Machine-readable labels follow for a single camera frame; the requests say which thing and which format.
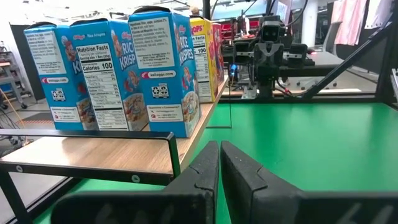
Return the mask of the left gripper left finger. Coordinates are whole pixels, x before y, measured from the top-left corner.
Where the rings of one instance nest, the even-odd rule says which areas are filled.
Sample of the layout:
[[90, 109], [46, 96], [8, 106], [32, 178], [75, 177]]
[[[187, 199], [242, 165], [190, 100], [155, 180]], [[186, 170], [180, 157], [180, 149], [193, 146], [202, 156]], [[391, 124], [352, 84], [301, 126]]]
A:
[[51, 224], [214, 224], [220, 152], [210, 141], [162, 190], [86, 191], [62, 197]]

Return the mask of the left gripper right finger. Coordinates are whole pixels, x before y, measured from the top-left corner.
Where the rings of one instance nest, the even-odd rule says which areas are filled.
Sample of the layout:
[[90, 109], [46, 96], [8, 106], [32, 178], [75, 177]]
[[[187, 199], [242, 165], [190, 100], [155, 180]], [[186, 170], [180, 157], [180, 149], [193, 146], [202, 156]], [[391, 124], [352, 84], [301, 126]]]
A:
[[398, 224], [398, 192], [302, 190], [228, 141], [220, 162], [232, 224]]

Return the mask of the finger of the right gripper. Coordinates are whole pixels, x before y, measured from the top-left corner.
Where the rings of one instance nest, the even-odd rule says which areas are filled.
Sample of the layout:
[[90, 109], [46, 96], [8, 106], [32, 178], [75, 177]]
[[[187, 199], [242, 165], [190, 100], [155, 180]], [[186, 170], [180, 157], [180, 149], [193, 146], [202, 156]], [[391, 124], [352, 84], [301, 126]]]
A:
[[272, 93], [274, 82], [274, 69], [272, 67], [266, 68], [266, 93]]
[[257, 88], [260, 93], [266, 92], [266, 78], [263, 75], [261, 67], [257, 68]]

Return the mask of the red Froot Loops cereal box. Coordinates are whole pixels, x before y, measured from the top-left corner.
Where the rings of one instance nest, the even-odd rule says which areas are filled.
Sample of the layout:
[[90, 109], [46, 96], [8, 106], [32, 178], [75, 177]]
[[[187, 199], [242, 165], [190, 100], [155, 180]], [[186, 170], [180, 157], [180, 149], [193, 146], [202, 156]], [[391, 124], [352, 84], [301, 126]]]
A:
[[218, 83], [222, 83], [224, 81], [224, 61], [222, 54], [222, 31], [221, 24], [212, 23], [212, 31], [213, 31], [213, 39], [214, 39], [214, 48], [215, 48], [215, 62], [216, 62], [216, 71]]

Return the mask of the yellow Corn Pops cereal box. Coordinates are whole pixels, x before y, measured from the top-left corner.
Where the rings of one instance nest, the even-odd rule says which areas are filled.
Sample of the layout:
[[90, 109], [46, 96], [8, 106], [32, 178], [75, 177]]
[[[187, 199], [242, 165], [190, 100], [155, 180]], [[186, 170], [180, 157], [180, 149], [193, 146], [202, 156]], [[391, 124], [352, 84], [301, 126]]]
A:
[[214, 102], [218, 94], [218, 78], [212, 23], [201, 16], [190, 16], [190, 25], [197, 67], [199, 99], [201, 103]]

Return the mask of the blue Rice Krispies cereal box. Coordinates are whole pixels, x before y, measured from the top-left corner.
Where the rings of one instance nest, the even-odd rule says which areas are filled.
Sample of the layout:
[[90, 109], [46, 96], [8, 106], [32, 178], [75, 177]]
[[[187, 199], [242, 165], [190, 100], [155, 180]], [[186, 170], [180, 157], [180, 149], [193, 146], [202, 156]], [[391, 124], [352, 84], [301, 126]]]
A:
[[97, 130], [72, 33], [67, 25], [37, 22], [24, 30], [56, 129]]
[[99, 129], [142, 130], [149, 119], [127, 22], [76, 21], [70, 30]]
[[142, 6], [128, 20], [151, 131], [192, 135], [201, 117], [190, 18]]

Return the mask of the grey table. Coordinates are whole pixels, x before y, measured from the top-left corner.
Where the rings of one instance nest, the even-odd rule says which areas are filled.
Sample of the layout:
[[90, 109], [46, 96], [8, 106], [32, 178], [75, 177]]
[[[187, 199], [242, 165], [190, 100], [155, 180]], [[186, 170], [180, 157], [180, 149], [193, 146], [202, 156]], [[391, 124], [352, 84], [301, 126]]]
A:
[[329, 52], [313, 52], [308, 54], [307, 57], [315, 62], [315, 68], [334, 69], [343, 62], [343, 59]]

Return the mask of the white chair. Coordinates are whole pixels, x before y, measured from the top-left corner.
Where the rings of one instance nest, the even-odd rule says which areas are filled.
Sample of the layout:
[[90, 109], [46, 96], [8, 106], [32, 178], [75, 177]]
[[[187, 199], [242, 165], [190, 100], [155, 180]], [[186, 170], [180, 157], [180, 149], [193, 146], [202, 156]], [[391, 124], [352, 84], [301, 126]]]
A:
[[331, 54], [335, 54], [336, 46], [335, 39], [337, 36], [337, 32], [340, 28], [341, 22], [334, 22], [330, 24], [329, 30], [326, 34], [325, 41], [322, 45], [322, 52], [329, 52]]

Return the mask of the pink hanging cloth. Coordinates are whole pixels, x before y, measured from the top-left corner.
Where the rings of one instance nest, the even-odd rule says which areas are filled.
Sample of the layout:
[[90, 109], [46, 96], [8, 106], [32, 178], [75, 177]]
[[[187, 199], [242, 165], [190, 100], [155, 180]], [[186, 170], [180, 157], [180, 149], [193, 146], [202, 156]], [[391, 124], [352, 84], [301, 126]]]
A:
[[331, 23], [341, 22], [336, 34], [336, 45], [358, 45], [367, 0], [336, 0]]

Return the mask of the green table mat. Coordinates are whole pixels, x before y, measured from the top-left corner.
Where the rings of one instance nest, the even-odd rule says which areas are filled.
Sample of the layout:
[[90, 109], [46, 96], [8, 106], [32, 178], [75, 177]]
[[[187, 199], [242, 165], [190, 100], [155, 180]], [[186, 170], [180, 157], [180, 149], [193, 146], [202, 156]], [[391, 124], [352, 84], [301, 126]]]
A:
[[304, 190], [398, 191], [398, 110], [383, 103], [220, 104], [194, 151], [222, 140]]

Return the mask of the white hanging cloth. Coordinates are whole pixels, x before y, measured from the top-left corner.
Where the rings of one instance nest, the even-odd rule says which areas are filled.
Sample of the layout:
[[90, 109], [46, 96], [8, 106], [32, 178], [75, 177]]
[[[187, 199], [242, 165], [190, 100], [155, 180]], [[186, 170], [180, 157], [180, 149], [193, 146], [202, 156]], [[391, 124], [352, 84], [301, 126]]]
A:
[[383, 25], [390, 14], [392, 0], [369, 0], [365, 29], [375, 29]]

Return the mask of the grey cart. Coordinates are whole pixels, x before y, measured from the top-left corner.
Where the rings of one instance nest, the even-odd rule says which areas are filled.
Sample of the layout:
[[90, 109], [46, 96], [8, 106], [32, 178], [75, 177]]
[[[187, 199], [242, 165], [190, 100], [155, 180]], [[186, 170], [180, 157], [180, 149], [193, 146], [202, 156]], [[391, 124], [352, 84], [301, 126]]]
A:
[[11, 89], [4, 93], [12, 93], [20, 103], [22, 109], [27, 109], [23, 100], [24, 96], [31, 97], [32, 93], [27, 89], [27, 83], [21, 75], [21, 71], [11, 51], [0, 51], [0, 85], [10, 85]]

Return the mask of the black table frame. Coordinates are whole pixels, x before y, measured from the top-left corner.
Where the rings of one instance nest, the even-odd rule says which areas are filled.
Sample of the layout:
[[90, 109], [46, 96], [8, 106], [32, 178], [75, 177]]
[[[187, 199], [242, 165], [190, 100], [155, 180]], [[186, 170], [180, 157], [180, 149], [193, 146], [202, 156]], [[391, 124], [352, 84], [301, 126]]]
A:
[[[328, 84], [352, 66], [376, 44], [386, 39], [386, 49], [382, 58], [376, 91], [374, 93], [321, 93]], [[310, 87], [297, 96], [276, 96], [274, 98], [256, 97], [244, 100], [237, 96], [223, 96], [222, 103], [398, 103], [398, 19], [377, 30], [360, 48], [354, 51], [346, 60], [332, 66], [330, 72], [315, 86]]]

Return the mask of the wooden shelf with black frame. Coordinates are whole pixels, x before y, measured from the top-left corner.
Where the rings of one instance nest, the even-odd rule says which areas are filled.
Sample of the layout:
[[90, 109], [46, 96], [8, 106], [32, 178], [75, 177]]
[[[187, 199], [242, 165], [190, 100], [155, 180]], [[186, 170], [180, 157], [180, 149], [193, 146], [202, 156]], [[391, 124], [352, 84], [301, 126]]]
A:
[[202, 103], [189, 138], [171, 132], [0, 129], [0, 136], [34, 136], [36, 141], [0, 158], [0, 188], [15, 220], [32, 224], [10, 174], [43, 174], [79, 179], [167, 185], [190, 161], [217, 102]]

